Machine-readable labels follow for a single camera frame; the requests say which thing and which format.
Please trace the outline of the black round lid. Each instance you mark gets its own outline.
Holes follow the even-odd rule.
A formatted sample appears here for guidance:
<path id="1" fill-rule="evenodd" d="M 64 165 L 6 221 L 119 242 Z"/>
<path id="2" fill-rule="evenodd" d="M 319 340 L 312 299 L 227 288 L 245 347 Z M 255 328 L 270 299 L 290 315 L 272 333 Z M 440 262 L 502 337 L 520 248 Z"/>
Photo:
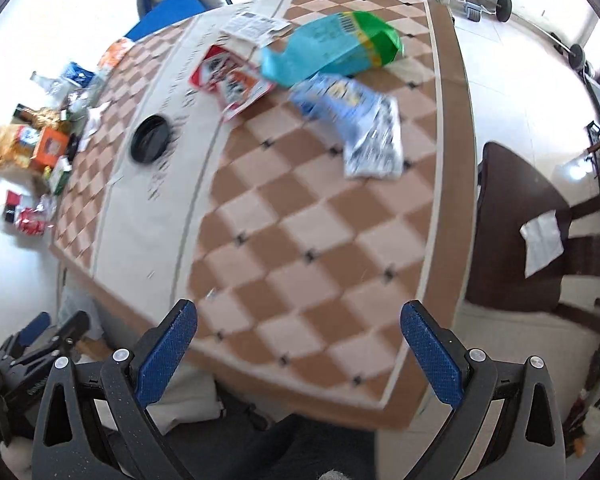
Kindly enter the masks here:
<path id="1" fill-rule="evenodd" d="M 135 129 L 130 144 L 130 155 L 134 162 L 150 165 L 160 158 L 172 138 L 169 122 L 161 115 L 151 115 Z"/>

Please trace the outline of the white tissue on chair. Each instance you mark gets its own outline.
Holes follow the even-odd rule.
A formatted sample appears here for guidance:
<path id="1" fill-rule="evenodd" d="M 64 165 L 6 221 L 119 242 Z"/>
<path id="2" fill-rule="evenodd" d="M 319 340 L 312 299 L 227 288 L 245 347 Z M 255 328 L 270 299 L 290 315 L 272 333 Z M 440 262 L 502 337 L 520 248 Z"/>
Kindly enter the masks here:
<path id="1" fill-rule="evenodd" d="M 545 269 L 564 253 L 556 210 L 543 212 L 524 223 L 519 233 L 526 246 L 526 258 L 524 258 L 526 278 Z"/>

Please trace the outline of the silver panda foil wrapper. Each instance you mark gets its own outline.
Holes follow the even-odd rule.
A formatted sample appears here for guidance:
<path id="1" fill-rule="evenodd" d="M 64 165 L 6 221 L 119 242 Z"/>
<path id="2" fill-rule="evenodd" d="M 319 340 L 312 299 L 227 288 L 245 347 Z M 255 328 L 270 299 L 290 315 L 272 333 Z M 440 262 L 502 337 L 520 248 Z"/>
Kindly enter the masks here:
<path id="1" fill-rule="evenodd" d="M 404 156 L 398 102 L 384 96 L 359 106 L 342 130 L 343 172 L 349 179 L 396 180 L 402 176 Z"/>

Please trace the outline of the checkered brown tablecloth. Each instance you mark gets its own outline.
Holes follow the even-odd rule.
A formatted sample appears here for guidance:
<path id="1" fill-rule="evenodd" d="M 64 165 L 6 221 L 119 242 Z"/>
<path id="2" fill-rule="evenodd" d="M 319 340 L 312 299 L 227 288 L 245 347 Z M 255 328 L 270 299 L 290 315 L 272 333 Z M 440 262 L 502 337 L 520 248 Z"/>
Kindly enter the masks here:
<path id="1" fill-rule="evenodd" d="M 136 330 L 192 300 L 189 359 L 221 382 L 331 422 L 405 428 L 426 382 L 402 306 L 417 299 L 451 324 L 474 230 L 474 124 L 451 12 L 424 0 L 254 0 L 248 10 L 296 27 L 368 11 L 396 29 L 402 58 L 360 79 L 398 102 L 402 176 L 346 178 L 335 131 L 282 90 L 224 122 L 189 77 L 212 44 L 259 55 L 221 32 L 237 14 L 223 6 L 138 40 L 114 68 L 53 252 Z M 130 144 L 151 115 L 172 138 L 141 165 Z"/>

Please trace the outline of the white cardboard box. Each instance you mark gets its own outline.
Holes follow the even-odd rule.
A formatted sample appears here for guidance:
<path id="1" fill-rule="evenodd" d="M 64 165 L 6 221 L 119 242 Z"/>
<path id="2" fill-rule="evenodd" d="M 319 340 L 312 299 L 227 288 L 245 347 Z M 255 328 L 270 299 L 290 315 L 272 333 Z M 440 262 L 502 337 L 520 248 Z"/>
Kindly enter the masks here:
<path id="1" fill-rule="evenodd" d="M 286 34 L 291 22 L 283 18 L 268 18 L 250 11 L 240 12 L 221 27 L 221 32 L 257 47 L 265 47 Z"/>

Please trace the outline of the orange snack box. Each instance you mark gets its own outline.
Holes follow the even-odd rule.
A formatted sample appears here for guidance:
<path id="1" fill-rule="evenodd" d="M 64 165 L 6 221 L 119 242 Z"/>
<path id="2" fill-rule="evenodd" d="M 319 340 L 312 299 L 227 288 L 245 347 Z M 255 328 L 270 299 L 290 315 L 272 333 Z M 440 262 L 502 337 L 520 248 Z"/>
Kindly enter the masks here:
<path id="1" fill-rule="evenodd" d="M 43 128 L 40 133 L 40 140 L 31 157 L 31 166 L 37 170 L 46 167 L 54 169 L 58 159 L 67 151 L 69 136 L 50 127 Z"/>

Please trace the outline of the dark wooden chair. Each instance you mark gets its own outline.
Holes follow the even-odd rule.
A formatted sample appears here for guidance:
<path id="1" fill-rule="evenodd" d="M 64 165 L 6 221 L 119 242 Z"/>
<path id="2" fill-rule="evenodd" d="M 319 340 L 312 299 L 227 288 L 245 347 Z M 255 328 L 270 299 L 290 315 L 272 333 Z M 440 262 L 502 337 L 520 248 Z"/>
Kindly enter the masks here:
<path id="1" fill-rule="evenodd" d="M 600 278 L 600 233 L 569 235 L 600 212 L 600 194 L 570 206 L 506 146 L 484 144 L 466 300 L 483 308 L 546 313 L 600 334 L 600 315 L 560 299 L 566 276 Z"/>

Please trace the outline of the light blue bear bag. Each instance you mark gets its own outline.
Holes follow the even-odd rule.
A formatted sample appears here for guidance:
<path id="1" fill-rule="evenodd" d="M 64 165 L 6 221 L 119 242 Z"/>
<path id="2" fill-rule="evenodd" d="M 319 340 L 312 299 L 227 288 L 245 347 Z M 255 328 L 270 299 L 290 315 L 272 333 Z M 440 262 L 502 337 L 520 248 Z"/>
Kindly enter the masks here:
<path id="1" fill-rule="evenodd" d="M 289 90 L 289 101 L 303 118 L 331 124 L 345 146 L 366 137 L 383 98 L 354 79 L 332 74 L 316 74 Z"/>

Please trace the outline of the red white snack packet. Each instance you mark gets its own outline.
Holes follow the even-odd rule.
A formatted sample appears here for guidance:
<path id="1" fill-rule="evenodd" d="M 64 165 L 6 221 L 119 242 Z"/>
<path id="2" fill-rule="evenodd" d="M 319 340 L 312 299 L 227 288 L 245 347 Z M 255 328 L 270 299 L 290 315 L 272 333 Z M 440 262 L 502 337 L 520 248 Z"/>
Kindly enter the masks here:
<path id="1" fill-rule="evenodd" d="M 257 67 L 234 52 L 212 44 L 194 69 L 189 83 L 196 89 L 215 96 L 221 117 L 229 122 L 275 89 Z"/>

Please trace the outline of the blue green snack bag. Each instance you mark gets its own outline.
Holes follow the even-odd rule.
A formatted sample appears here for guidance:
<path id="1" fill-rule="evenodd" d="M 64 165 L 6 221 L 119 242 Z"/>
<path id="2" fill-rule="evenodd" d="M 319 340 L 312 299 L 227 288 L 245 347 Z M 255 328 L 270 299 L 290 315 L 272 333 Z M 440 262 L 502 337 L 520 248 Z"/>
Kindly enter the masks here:
<path id="1" fill-rule="evenodd" d="M 399 33 L 375 14 L 348 11 L 298 27 L 283 50 L 261 50 L 262 76 L 290 88 L 316 74 L 354 76 L 403 53 Z"/>

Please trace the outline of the red packet on floor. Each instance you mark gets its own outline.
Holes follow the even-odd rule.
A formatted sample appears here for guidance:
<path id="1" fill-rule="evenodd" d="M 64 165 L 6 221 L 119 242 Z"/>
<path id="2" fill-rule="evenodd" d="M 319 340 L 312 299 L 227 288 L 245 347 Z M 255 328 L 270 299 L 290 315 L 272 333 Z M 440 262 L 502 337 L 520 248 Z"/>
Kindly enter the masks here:
<path id="1" fill-rule="evenodd" d="M 47 220 L 42 211 L 32 208 L 23 208 L 18 214 L 17 230 L 27 236 L 43 236 L 46 231 Z"/>

